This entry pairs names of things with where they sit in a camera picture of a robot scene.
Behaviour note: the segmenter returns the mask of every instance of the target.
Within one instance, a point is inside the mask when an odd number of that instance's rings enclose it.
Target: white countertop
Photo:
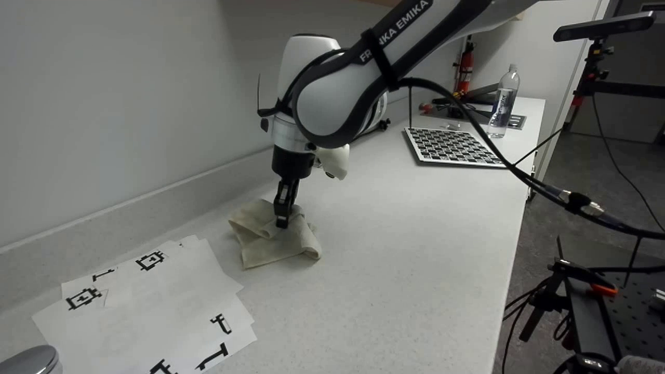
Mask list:
[[[524,129],[496,141],[509,160],[536,145],[544,106],[515,102]],[[445,124],[414,117],[414,127]],[[296,256],[241,270],[226,219],[252,199],[272,201],[276,184],[156,238],[207,238],[245,286],[239,297],[258,341],[211,373],[491,373],[527,187],[507,170],[420,166],[405,126],[353,144],[345,180],[316,169],[301,181],[296,203],[319,229],[318,262]],[[53,289],[0,315],[0,360],[44,343],[30,316],[58,296]]]

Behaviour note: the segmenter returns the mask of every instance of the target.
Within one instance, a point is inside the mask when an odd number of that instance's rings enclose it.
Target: gray carpet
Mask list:
[[[665,147],[618,140],[610,140],[610,147],[619,167],[640,188],[665,225]],[[614,169],[599,138],[562,134],[545,181],[586,194],[608,212],[634,226],[659,230],[639,195]],[[626,249],[632,249],[635,243],[632,236],[592,224],[536,196],[527,205],[522,221],[508,300],[535,287],[549,275],[547,264],[556,254],[555,238],[560,233],[576,234]],[[665,244],[662,242],[643,240],[640,251],[665,258]],[[552,332],[561,320],[561,315],[556,312],[545,315],[528,343],[517,339],[530,312],[528,307],[515,329],[508,351],[507,374],[552,373],[571,354],[552,339]],[[501,329],[494,374],[501,373],[510,322],[506,321]]]

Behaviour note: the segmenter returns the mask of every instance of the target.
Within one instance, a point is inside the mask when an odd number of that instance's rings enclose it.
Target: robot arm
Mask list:
[[[318,155],[329,176],[343,179],[348,144],[385,113],[386,78],[401,79],[432,51],[492,29],[538,0],[402,0],[351,48],[323,35],[289,39],[277,104],[258,110],[275,143],[273,171],[281,177],[274,200],[277,226],[286,228],[299,181]],[[375,58],[375,52],[382,53]]]

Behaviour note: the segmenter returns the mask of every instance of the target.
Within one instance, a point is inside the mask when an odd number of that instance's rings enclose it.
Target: crumpled cloth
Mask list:
[[[231,215],[229,224],[240,242],[245,269],[302,253],[314,260],[321,258],[321,245],[314,236],[316,228],[305,221],[300,206],[293,205],[289,228],[276,227],[276,220],[273,204],[263,199],[250,202]]]

